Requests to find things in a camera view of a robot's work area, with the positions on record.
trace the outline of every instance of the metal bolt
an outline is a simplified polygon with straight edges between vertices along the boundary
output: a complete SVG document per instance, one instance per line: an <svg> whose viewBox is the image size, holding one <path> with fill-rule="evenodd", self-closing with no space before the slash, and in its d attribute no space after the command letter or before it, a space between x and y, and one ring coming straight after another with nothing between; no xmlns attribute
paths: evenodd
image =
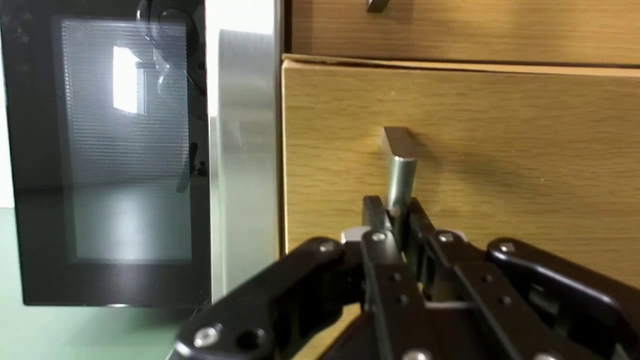
<svg viewBox="0 0 640 360"><path fill-rule="evenodd" d="M321 245L321 251L333 251L333 249L336 249L338 245L336 245L336 241L325 241L323 245Z"/></svg>
<svg viewBox="0 0 640 360"><path fill-rule="evenodd" d="M453 231L440 231L440 233L439 233L439 240L440 240L440 241L455 241L457 236L455 236Z"/></svg>
<svg viewBox="0 0 640 360"><path fill-rule="evenodd" d="M425 349L409 349L403 360L430 360L433 355Z"/></svg>
<svg viewBox="0 0 640 360"><path fill-rule="evenodd" d="M514 241L503 241L499 248L501 248L501 251L517 251L517 244Z"/></svg>
<svg viewBox="0 0 640 360"><path fill-rule="evenodd" d="M384 233L384 231L376 231L376 233L372 236L372 240L374 240L374 241L384 241L384 240L387 240L387 233Z"/></svg>
<svg viewBox="0 0 640 360"><path fill-rule="evenodd" d="M535 360L559 360L559 358L552 355L552 354L546 354L546 351L539 351L539 354L535 355Z"/></svg>
<svg viewBox="0 0 640 360"><path fill-rule="evenodd" d="M221 326L209 326L209 328L201 328L194 336L194 345L196 348L207 348L212 345L221 340Z"/></svg>

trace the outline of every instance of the wooden cabinet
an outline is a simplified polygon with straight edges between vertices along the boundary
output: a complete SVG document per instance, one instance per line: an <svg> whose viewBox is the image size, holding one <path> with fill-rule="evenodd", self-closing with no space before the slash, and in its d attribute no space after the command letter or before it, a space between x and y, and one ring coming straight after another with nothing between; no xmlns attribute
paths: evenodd
<svg viewBox="0 0 640 360"><path fill-rule="evenodd" d="M296 54L640 64L637 0L390 0L382 14L367 0L292 0Z"/></svg>
<svg viewBox="0 0 640 360"><path fill-rule="evenodd" d="M382 126L422 144L416 195L485 245L514 236L640 286L640 78L285 64L289 248L387 194Z"/></svg>

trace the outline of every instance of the microwave window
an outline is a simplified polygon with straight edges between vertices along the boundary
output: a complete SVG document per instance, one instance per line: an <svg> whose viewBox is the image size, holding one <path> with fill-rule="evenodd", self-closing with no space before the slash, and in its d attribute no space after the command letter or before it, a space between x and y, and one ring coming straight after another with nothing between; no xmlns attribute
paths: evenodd
<svg viewBox="0 0 640 360"><path fill-rule="evenodd" d="M61 20L57 75L73 261L193 257L186 35L137 21Z"/></svg>

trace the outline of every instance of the metal drawer handle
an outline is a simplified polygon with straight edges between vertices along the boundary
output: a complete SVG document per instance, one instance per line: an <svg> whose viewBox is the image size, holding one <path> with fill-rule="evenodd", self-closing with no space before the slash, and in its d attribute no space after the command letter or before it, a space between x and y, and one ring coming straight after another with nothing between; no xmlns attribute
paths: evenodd
<svg viewBox="0 0 640 360"><path fill-rule="evenodd" d="M368 11L384 11L387 6L389 6L389 0L367 0Z"/></svg>
<svg viewBox="0 0 640 360"><path fill-rule="evenodd" d="M419 140L413 129L400 126L384 127L384 150L389 158L389 203L400 212L413 200L419 167Z"/></svg>

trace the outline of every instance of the wooden drawer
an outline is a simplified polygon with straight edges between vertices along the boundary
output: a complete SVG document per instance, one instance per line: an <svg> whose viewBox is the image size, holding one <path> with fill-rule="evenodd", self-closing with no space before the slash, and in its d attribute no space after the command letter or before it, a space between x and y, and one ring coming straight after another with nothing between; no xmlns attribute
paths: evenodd
<svg viewBox="0 0 640 360"><path fill-rule="evenodd" d="M640 64L637 0L292 0L290 50L299 54Z"/></svg>
<svg viewBox="0 0 640 360"><path fill-rule="evenodd" d="M289 248L387 194L382 126L420 137L416 195L477 245L539 244L640 286L640 78L285 64Z"/></svg>

